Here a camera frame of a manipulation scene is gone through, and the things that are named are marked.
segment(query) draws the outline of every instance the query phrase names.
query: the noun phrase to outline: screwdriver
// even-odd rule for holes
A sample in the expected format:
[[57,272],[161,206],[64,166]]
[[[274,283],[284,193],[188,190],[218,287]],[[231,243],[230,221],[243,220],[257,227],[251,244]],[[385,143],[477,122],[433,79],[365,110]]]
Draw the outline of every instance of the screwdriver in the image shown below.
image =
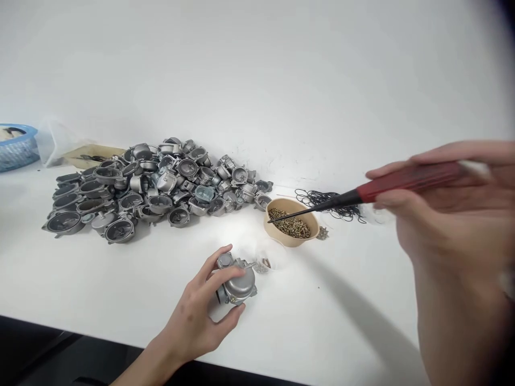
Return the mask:
[[441,162],[439,164],[428,165],[410,165],[360,185],[356,189],[349,190],[344,194],[335,196],[324,203],[268,222],[276,222],[315,211],[321,212],[333,208],[373,203],[376,202],[376,197],[379,194],[389,190],[405,189],[421,192],[431,188],[438,188],[464,177],[467,173],[468,168],[461,161]]

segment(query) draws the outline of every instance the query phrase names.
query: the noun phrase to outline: carburetor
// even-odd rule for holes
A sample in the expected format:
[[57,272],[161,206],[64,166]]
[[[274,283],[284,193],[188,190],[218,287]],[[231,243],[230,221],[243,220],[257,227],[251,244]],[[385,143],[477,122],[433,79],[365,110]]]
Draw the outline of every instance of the carburetor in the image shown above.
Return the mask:
[[232,304],[239,306],[247,298],[258,294],[256,288],[256,276],[252,267],[256,262],[248,264],[246,260],[234,259],[230,252],[221,254],[217,260],[218,268],[224,269],[236,265],[245,270],[245,275],[229,279],[216,291],[216,297],[220,304]]

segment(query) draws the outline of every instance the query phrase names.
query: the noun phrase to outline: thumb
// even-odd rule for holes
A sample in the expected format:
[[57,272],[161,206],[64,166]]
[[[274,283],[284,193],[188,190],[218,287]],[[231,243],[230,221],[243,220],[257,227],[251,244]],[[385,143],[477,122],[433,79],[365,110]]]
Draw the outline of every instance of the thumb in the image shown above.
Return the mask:
[[437,231],[441,228],[442,215],[412,191],[390,190],[378,195],[376,203],[420,231]]
[[220,340],[224,339],[229,332],[234,330],[243,311],[245,311],[245,303],[242,303],[237,307],[233,307],[228,314],[222,318],[222,320],[216,323],[216,329]]

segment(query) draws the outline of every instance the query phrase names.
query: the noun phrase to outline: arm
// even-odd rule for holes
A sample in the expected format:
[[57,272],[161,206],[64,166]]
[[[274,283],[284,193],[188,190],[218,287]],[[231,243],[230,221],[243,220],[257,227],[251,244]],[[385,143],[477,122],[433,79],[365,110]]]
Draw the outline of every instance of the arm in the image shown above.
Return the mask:
[[488,383],[504,349],[511,315],[499,276],[514,261],[515,144],[449,144],[367,174],[460,159],[488,164],[491,178],[470,174],[421,195],[390,191],[376,204],[396,215],[413,263],[421,355],[434,386]]
[[160,386],[184,363],[214,351],[236,327],[245,304],[232,308],[218,323],[208,315],[208,302],[220,285],[245,274],[236,266],[213,273],[218,257],[231,248],[231,244],[222,247],[206,260],[186,286],[163,331],[112,386]]

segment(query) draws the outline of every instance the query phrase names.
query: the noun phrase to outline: red screwdriver handle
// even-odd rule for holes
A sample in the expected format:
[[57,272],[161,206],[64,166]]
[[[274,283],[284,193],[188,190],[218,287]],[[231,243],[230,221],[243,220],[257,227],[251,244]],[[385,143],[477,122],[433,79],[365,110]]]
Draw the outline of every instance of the red screwdriver handle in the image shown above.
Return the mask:
[[376,178],[356,188],[364,203],[376,201],[376,196],[388,190],[406,189],[415,192],[437,188],[466,175],[457,162],[408,166]]

